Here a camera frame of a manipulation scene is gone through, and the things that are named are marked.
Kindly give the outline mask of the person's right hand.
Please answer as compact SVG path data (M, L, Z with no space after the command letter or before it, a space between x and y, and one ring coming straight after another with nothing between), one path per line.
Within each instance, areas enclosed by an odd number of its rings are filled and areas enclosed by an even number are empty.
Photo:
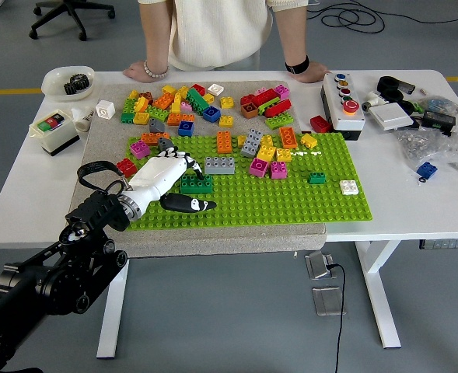
M147 83L153 81L152 77L145 71L144 61L132 63L128 68L124 69L122 73L124 76L132 78L137 82Z

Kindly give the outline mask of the person's left hand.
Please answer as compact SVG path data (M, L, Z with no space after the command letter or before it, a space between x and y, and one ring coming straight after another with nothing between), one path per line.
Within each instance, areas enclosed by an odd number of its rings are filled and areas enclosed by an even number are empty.
M291 76L301 83L314 83L322 81L325 74L329 72L330 71L325 65L316 61L311 61L308 68L303 73Z

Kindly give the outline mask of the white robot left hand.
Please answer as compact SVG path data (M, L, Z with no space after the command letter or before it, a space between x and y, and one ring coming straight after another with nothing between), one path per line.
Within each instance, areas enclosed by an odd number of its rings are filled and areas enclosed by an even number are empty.
M159 201L163 209L183 213L195 213L216 208L213 201L199 200L187 195L171 193L174 183L187 169L193 169L198 179L203 180L200 165L189 154L179 152L175 147L160 152L132 177L130 188L119 196L128 218L141 218L149 204Z

